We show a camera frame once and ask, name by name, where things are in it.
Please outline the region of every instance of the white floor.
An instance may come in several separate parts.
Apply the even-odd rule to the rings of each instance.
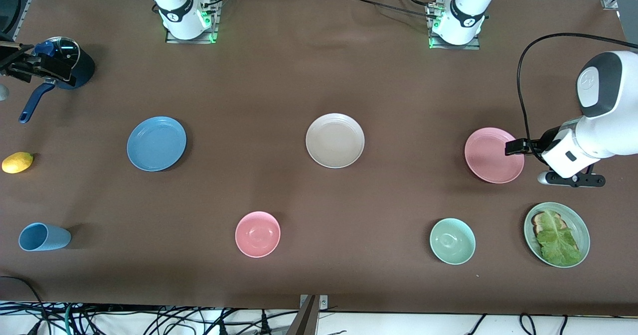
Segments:
[[[268,315],[277,314],[283,310],[268,310]],[[213,321],[220,311],[207,311],[204,316]],[[258,321],[260,310],[241,310],[226,319],[228,322]],[[335,335],[342,332],[345,335],[465,335],[474,327],[479,315],[438,315],[438,314],[387,314],[387,313],[322,313],[319,317],[317,335]],[[289,326],[293,315],[285,315],[269,321],[272,329]],[[152,314],[135,315],[98,315],[94,323],[106,335],[142,335],[146,328],[155,321]],[[201,319],[199,314],[192,319]],[[533,317],[538,335],[558,335],[563,322],[562,317],[537,316]],[[155,334],[163,335],[167,322]],[[36,323],[35,317],[30,315],[8,315],[0,317],[0,334],[23,335]],[[203,333],[203,325],[186,322],[193,326],[196,334]],[[228,326],[230,335],[244,329],[245,326]],[[64,332],[54,328],[55,335]],[[48,333],[46,325],[42,324],[38,334]],[[193,329],[177,326],[168,335],[192,335]],[[218,335],[219,328],[215,328],[210,335]],[[478,327],[475,335],[525,335],[520,328],[519,318],[515,315],[488,315]],[[638,319],[613,319],[593,317],[570,317],[565,327],[564,335],[636,335],[638,334]]]

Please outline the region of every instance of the pink bowl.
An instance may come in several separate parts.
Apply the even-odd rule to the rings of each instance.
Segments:
[[[505,155],[505,143],[514,139],[503,129],[481,128],[465,142],[465,161],[474,174],[486,182],[511,182],[525,165],[524,155]]]
[[[281,229],[277,219],[266,212],[245,215],[235,229],[235,243],[251,258],[269,255],[279,244]]]

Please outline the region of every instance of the bread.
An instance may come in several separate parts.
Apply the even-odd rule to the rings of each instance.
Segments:
[[[545,212],[538,213],[531,219],[531,224],[533,224],[534,226],[534,234],[536,235],[536,237],[538,237],[538,233],[543,230],[543,226],[540,223],[540,216],[543,214],[545,214]],[[565,221],[561,218],[560,214],[554,213],[554,217],[558,219],[560,223],[560,229],[568,228],[567,223],[565,223]],[[576,244],[574,244],[574,247],[576,248],[576,250],[578,250],[578,246]]]

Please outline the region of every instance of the lettuce leaf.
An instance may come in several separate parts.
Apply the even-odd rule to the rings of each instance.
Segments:
[[[568,267],[581,261],[583,255],[577,249],[572,230],[568,227],[561,229],[563,224],[558,218],[558,213],[545,210],[541,213],[538,223],[543,230],[536,235],[536,240],[540,244],[543,259],[561,267]]]

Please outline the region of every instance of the green bowl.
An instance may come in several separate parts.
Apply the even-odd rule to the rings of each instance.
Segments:
[[[534,215],[541,213],[544,210],[554,210],[554,212],[560,214],[561,219],[563,219],[563,221],[565,221],[565,224],[567,224],[567,226],[572,230],[572,236],[576,241],[578,249],[581,251],[581,255],[583,255],[580,262],[565,267],[563,265],[551,264],[550,262],[547,262],[547,260],[543,259],[543,257],[540,255],[540,244],[538,244],[538,240],[536,240],[536,235],[534,234],[534,226],[531,223],[531,219],[534,217]],[[579,215],[576,214],[576,212],[574,212],[571,208],[560,203],[553,203],[550,201],[548,203],[540,203],[537,206],[534,206],[527,214],[527,217],[525,217],[525,223],[522,226],[522,231],[525,236],[527,245],[534,253],[534,255],[536,255],[538,259],[542,260],[542,262],[544,262],[545,264],[549,264],[552,267],[576,267],[576,265],[581,264],[583,260],[585,260],[588,253],[590,252],[590,233],[587,230],[585,222],[583,222],[581,217],[579,217]]]
[[[458,219],[446,218],[432,228],[430,247],[442,262],[460,265],[474,255],[477,242],[467,224]]]

